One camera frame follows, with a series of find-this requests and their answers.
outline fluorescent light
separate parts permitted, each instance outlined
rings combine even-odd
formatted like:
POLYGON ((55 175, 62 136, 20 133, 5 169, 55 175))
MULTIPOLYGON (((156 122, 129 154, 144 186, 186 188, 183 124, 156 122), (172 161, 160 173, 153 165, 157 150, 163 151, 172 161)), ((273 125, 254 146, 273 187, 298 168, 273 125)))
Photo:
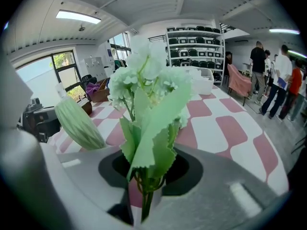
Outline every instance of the fluorescent light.
POLYGON ((270 29, 270 32, 271 33, 291 33, 291 34, 296 34, 296 35, 300 34, 299 31, 289 30, 289 29, 270 29))
POLYGON ((293 51, 293 50, 288 50, 288 52, 289 52, 289 53, 291 53, 291 54, 294 54, 294 55, 300 56, 300 57, 307 58, 307 56, 304 56, 304 55, 302 55, 302 54, 300 54, 300 53, 298 53, 298 52, 296 52, 296 51, 293 51))
POLYGON ((94 23, 94 24, 97 24, 101 21, 100 19, 93 17, 93 16, 90 16, 90 15, 72 12, 72 11, 66 11, 66 10, 60 10, 57 14, 57 18, 86 21, 86 22, 90 22, 90 23, 94 23))
POLYGON ((6 28, 8 28, 8 26, 9 26, 9 22, 6 22, 6 24, 4 25, 3 30, 5 30, 6 28))

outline ceiling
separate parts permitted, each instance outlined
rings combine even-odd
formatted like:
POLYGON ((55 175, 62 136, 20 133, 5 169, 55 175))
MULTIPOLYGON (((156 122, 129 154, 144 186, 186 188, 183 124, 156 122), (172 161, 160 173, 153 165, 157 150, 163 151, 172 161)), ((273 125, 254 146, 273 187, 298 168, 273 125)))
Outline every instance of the ceiling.
MULTIPOLYGON (((296 29, 277 0, 25 0, 10 19, 1 42, 8 55, 69 40, 99 44, 147 23, 180 18, 216 19, 250 34, 274 27, 296 29), (57 19, 60 9, 92 15, 101 22, 57 19), (78 30, 81 24, 83 32, 78 30)), ((290 36, 285 41, 304 47, 300 37, 290 36)))

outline pink and white checkered tablecloth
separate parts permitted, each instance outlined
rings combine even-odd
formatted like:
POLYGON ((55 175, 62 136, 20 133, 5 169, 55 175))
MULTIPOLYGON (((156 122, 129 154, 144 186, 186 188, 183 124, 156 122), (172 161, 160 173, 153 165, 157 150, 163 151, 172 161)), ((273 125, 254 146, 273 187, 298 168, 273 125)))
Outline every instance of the pink and white checkered tablecloth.
MULTIPOLYGON (((278 195, 288 191, 288 180, 279 154, 242 105, 213 86, 211 95, 195 95, 187 108, 188 125, 179 131, 177 143, 232 159, 266 182, 278 195)), ((119 123, 122 115, 129 117, 127 111, 115 110, 110 102, 93 104, 90 117, 108 145, 118 146, 125 141, 119 123)), ((63 128, 48 140, 48 144, 60 154, 86 151, 63 128)), ((134 182, 130 187, 136 188, 134 182)), ((131 204, 141 206, 142 198, 137 197, 131 204)))

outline person in red jacket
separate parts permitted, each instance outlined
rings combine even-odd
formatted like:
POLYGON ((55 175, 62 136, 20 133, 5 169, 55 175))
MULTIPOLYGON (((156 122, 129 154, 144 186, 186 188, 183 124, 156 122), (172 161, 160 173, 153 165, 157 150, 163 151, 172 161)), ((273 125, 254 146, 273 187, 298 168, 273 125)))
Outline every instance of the person in red jacket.
POLYGON ((302 68, 302 61, 300 59, 295 60, 295 68, 292 71, 292 76, 291 76, 291 86, 289 89, 289 93, 286 99, 286 102, 283 105, 283 108, 277 117, 280 120, 283 120, 287 114, 289 113, 292 105, 294 104, 294 101, 297 98, 299 88, 302 85, 302 74, 301 74, 301 68, 302 68))

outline gray floor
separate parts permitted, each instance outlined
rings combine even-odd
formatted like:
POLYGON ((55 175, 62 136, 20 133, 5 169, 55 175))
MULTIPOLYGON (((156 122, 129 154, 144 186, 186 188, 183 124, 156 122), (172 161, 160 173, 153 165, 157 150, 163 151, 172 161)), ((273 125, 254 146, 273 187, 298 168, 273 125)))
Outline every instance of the gray floor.
MULTIPOLYGON (((228 88, 225 84, 221 87, 221 90, 226 93, 228 92, 228 88)), ((239 103, 243 103, 243 97, 237 95, 234 91, 230 93, 230 96, 236 99, 239 103)), ((287 118, 281 122, 276 118, 276 116, 273 119, 269 119, 268 113, 265 116, 259 114, 260 106, 255 104, 255 100, 255 95, 253 96, 252 100, 246 99, 244 107, 270 137, 283 161, 286 173, 289 173, 296 163, 300 153, 300 150, 294 152, 293 154, 291 154, 291 151, 295 148, 295 143, 304 135, 304 120, 301 115, 298 115, 294 122, 290 122, 287 118)))

